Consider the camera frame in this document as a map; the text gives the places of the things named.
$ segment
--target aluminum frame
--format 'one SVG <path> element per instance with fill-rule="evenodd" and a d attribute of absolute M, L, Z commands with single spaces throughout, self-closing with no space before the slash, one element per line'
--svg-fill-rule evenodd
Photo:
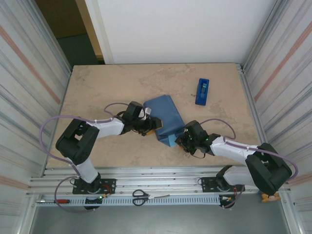
<path fill-rule="evenodd" d="M 246 100 L 250 107 L 257 135 L 260 142 L 266 142 L 266 135 L 261 126 L 257 110 L 251 96 L 246 77 L 237 64 L 237 70 L 240 75 L 242 86 L 245 92 Z M 197 183 L 201 177 L 215 176 L 223 166 L 194 166 L 194 167 L 162 167 L 162 168 L 97 168 L 102 178 L 116 178 L 118 180 L 116 193 L 113 197 L 129 197 L 135 189 L 143 189 L 152 193 L 170 193 L 177 196 L 202 196 L 201 185 Z M 27 191 L 24 203 L 24 217 L 19 227 L 20 234 L 29 234 L 31 224 L 35 216 L 37 204 L 35 203 L 41 195 L 46 197 L 53 196 L 56 185 L 64 177 L 74 176 L 75 172 L 70 168 L 46 169 L 41 178 L 32 178 Z M 245 194 L 257 193 L 258 189 L 253 186 L 246 186 Z M 287 219 L 289 229 L 292 234 L 304 234 L 302 222 L 293 205 L 291 191 L 287 184 L 279 190 L 282 198 L 282 207 Z M 226 195 L 229 193 L 209 193 L 211 195 Z M 60 197 L 87 197 L 94 195 L 73 195 L 72 185 L 69 181 L 64 182 L 58 191 Z"/>

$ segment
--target wooden table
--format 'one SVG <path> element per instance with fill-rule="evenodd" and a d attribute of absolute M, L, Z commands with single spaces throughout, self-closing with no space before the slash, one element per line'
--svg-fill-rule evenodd
<path fill-rule="evenodd" d="M 206 106 L 195 105 L 199 78 L 210 80 Z M 141 104 L 160 95 L 170 95 L 184 123 L 221 118 L 237 133 L 237 141 L 258 144 L 253 120 L 234 63 L 208 64 L 138 64 L 75 66 L 61 111 L 87 119 L 109 118 L 103 108 L 112 102 L 134 100 Z M 111 106 L 117 114 L 123 105 Z M 62 157 L 55 142 L 71 120 L 60 119 L 51 152 Z M 232 135 L 223 123 L 211 121 L 203 125 L 208 134 Z M 237 164 L 221 156 L 207 155 L 198 159 L 182 148 L 170 148 L 155 134 L 141 136 L 129 132 L 121 136 L 98 139 L 91 152 L 95 167 L 133 166 L 193 166 Z M 66 163 L 49 158 L 47 167 L 68 167 Z"/>

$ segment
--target cable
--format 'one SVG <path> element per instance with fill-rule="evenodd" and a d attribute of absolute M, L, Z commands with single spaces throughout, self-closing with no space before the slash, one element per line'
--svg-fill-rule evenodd
<path fill-rule="evenodd" d="M 44 144 L 43 144 L 43 140 L 42 140 L 42 132 L 43 132 L 43 129 L 45 127 L 45 125 L 54 120 L 54 119 L 57 119 L 57 118 L 72 118 L 72 119 L 78 119 L 78 120 L 81 120 L 81 121 L 85 121 L 85 122 L 89 122 L 89 123 L 108 123 L 108 122 L 111 122 L 113 119 L 114 119 L 114 115 L 113 113 L 107 111 L 107 107 L 111 106 L 111 105 L 115 105 L 115 104 L 122 104 L 122 105 L 128 105 L 126 103 L 122 103 L 122 102 L 115 102 L 115 103 L 111 103 L 109 105 L 107 105 L 105 108 L 104 108 L 104 111 L 109 113 L 112 118 L 108 119 L 108 120 L 99 120 L 99 121 L 96 121 L 96 120 L 89 120 L 89 119 L 85 119 L 85 118 L 81 118 L 81 117 L 76 117 L 76 116 L 68 116 L 68 115 L 60 115 L 60 116 L 53 116 L 51 118 L 49 118 L 48 120 L 46 120 L 42 126 L 40 127 L 40 131 L 39 131 L 39 143 L 40 143 L 40 146 L 42 147 L 43 151 L 50 157 L 54 158 L 54 159 L 57 159 L 57 160 L 60 160 L 62 162 L 66 162 L 68 164 L 70 164 L 72 166 L 72 168 L 75 170 L 75 172 L 77 173 L 78 176 L 80 176 L 80 173 L 79 171 L 77 170 L 76 166 L 73 164 L 73 162 L 69 161 L 69 160 L 66 160 L 66 159 L 63 159 L 63 158 L 60 158 L 60 157 L 57 157 L 53 154 L 51 154 L 45 147 L 44 147 Z"/>
<path fill-rule="evenodd" d="M 279 158 L 281 158 L 281 159 L 283 159 L 283 160 L 285 160 L 285 161 L 288 161 L 290 164 L 293 165 L 293 167 L 294 167 L 294 169 L 295 169 L 294 174 L 293 174 L 288 180 L 294 179 L 294 178 L 298 175 L 299 169 L 298 169 L 298 166 L 296 165 L 296 163 L 295 163 L 294 161 L 292 161 L 291 159 L 289 159 L 289 158 L 283 156 L 283 155 L 279 155 L 279 154 L 276 154 L 276 153 L 274 153 L 274 152 L 267 151 L 267 150 L 261 150 L 261 149 L 258 149 L 258 148 L 248 148 L 248 147 L 246 147 L 246 146 L 241 146 L 241 145 L 237 145 L 237 144 L 228 142 L 228 141 L 226 140 L 227 138 L 228 138 L 228 139 L 231 139 L 231 140 L 235 140 L 235 139 L 236 139 L 236 133 L 235 133 L 233 127 L 232 127 L 230 124 L 228 124 L 226 121 L 224 121 L 224 120 L 222 120 L 222 119 L 219 119 L 219 118 L 211 118 L 211 119 L 207 119 L 207 120 L 201 122 L 200 124 L 206 123 L 206 122 L 211 121 L 211 120 L 221 121 L 221 122 L 225 123 L 226 125 L 228 125 L 229 128 L 232 130 L 234 137 L 231 137 L 231 136 L 224 136 L 224 137 L 223 137 L 223 141 L 224 141 L 226 144 L 231 145 L 231 146 L 234 146 L 234 147 L 237 147 L 237 148 L 240 148 L 240 149 L 244 149 L 244 150 L 258 151 L 258 152 L 261 152 L 261 153 L 264 153 L 264 154 L 269 154 L 269 155 L 273 155 L 273 156 L 279 157 Z"/>
<path fill-rule="evenodd" d="M 112 194 L 112 189 L 108 184 L 102 184 L 101 187 L 105 187 L 107 189 L 107 191 Z"/>
<path fill-rule="evenodd" d="M 75 185 L 74 183 L 72 183 L 72 179 L 73 179 L 73 178 L 71 178 L 71 179 L 69 180 L 69 183 L 70 183 L 71 185 Z"/>
<path fill-rule="evenodd" d="M 236 198 L 236 196 L 237 196 L 237 188 L 236 188 L 236 186 L 233 186 L 233 190 L 234 190 L 234 196 Z"/>
<path fill-rule="evenodd" d="M 120 111 L 120 112 L 117 114 L 117 116 L 120 116 L 120 115 L 122 115 L 123 113 L 125 113 L 125 111 Z"/>
<path fill-rule="evenodd" d="M 43 124 L 42 126 L 40 127 L 40 130 L 39 130 L 39 143 L 40 143 L 40 146 L 42 147 L 43 151 L 50 157 L 56 159 L 56 160 L 59 160 L 59 161 L 62 161 L 62 162 L 66 162 L 68 163 L 69 165 L 72 166 L 72 168 L 75 170 L 75 172 L 77 173 L 78 175 L 78 178 L 81 176 L 78 169 L 76 168 L 75 164 L 73 164 L 72 161 L 69 161 L 69 160 L 66 160 L 66 159 L 63 159 L 63 158 L 60 158 L 60 157 L 57 157 L 53 154 L 51 154 L 44 146 L 43 144 L 43 140 L 42 140 L 42 132 L 43 132 L 43 129 L 44 127 L 46 126 L 46 124 L 54 119 L 58 119 L 58 118 L 72 118 L 72 119 L 78 119 L 78 120 L 81 120 L 81 121 L 85 121 L 85 122 L 89 122 L 89 123 L 109 123 L 111 121 L 113 121 L 114 119 L 114 115 L 113 113 L 107 111 L 106 109 L 109 107 L 109 106 L 112 106 L 112 105 L 116 105 L 116 104 L 121 104 L 121 105 L 127 105 L 127 103 L 122 103 L 122 102 L 114 102 L 114 103 L 111 103 L 109 105 L 107 105 L 105 108 L 104 108 L 104 112 L 110 114 L 112 117 L 108 120 L 88 120 L 88 119 L 85 119 L 85 118 L 81 118 L 81 117 L 76 117 L 76 116 L 69 116 L 69 115 L 59 115 L 59 116 L 53 116 L 49 119 L 47 119 Z M 58 201 L 57 201 L 57 191 L 58 191 L 58 188 L 60 187 L 61 183 L 63 183 L 64 181 L 66 181 L 67 179 L 70 179 L 70 178 L 77 178 L 77 176 L 70 176 L 70 177 L 67 177 L 65 179 L 63 179 L 58 185 L 57 187 L 55 188 L 55 192 L 54 192 L 54 199 L 55 199 L 55 203 L 57 204 L 58 207 L 60 207 L 61 209 L 63 209 L 64 211 L 67 211 L 67 212 L 71 212 L 71 213 L 86 213 L 86 212 L 89 212 L 89 211 L 92 211 L 92 210 L 88 210 L 88 211 L 71 211 L 71 210 L 68 210 L 64 207 L 62 207 Z"/>
<path fill-rule="evenodd" d="M 126 105 L 129 106 L 127 103 L 123 103 L 123 102 L 113 102 L 111 104 L 108 104 L 107 106 L 105 106 L 104 108 L 104 112 L 109 113 L 112 116 L 112 120 L 114 119 L 114 114 L 110 111 L 107 111 L 106 109 L 112 105 Z"/>
<path fill-rule="evenodd" d="M 192 154 L 191 154 L 192 155 Z M 193 157 L 197 157 L 197 156 L 195 156 L 195 155 L 192 155 Z M 205 156 L 206 156 L 206 154 L 204 154 L 204 156 L 203 157 L 197 157 L 197 158 L 205 158 Z"/>
<path fill-rule="evenodd" d="M 201 183 L 199 183 L 199 180 L 200 180 L 201 178 L 199 178 L 198 180 L 197 180 L 197 184 L 199 184 L 199 185 L 202 185 Z"/>
<path fill-rule="evenodd" d="M 88 212 L 91 212 L 92 210 L 86 210 L 86 211 L 73 211 L 73 210 L 69 210 L 69 209 L 66 209 L 64 207 L 62 207 L 59 202 L 58 202 L 58 199 L 57 199 L 57 193 L 58 193 L 58 189 L 60 187 L 60 185 L 65 182 L 66 180 L 68 179 L 73 179 L 73 178 L 78 178 L 76 175 L 75 176 L 70 176 L 70 177 L 67 177 L 63 180 L 60 181 L 60 183 L 57 185 L 57 187 L 55 188 L 55 191 L 54 191 L 54 201 L 55 203 L 57 204 L 58 207 L 60 207 L 62 210 L 66 211 L 66 212 L 70 212 L 70 213 L 75 213 L 75 214 L 81 214 L 81 213 L 88 213 Z"/>
<path fill-rule="evenodd" d="M 226 206 L 222 206 L 223 208 L 228 208 L 229 206 L 232 206 L 235 202 L 237 202 L 237 200 L 240 198 L 240 196 L 242 195 L 243 191 L 244 191 L 245 185 L 243 185 L 242 190 L 240 191 L 240 193 L 238 194 L 238 196 L 234 199 L 234 201 L 232 201 L 230 204 L 226 205 Z"/>

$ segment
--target scissors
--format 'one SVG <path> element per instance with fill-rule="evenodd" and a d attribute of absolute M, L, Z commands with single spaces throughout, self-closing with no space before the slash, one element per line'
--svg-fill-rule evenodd
<path fill-rule="evenodd" d="M 135 197 L 132 200 L 132 203 L 135 206 L 141 206 L 143 205 L 146 201 L 150 200 L 150 199 L 155 199 L 155 198 L 162 198 L 162 197 L 168 197 L 170 196 L 169 194 L 166 195 L 150 195 L 145 193 L 143 190 L 141 189 L 137 189 L 132 193 L 132 196 Z"/>

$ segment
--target metal wall panel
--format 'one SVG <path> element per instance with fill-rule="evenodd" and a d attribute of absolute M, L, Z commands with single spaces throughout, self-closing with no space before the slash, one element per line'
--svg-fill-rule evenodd
<path fill-rule="evenodd" d="M 46 154 L 39 128 L 57 115 L 69 64 L 32 0 L 0 2 L 0 233 L 14 233 L 30 177 Z M 44 130 L 49 147 L 55 122 Z"/>
<path fill-rule="evenodd" d="M 290 181 L 307 233 L 312 232 L 312 0 L 282 1 L 245 75 L 269 143 L 294 160 Z"/>

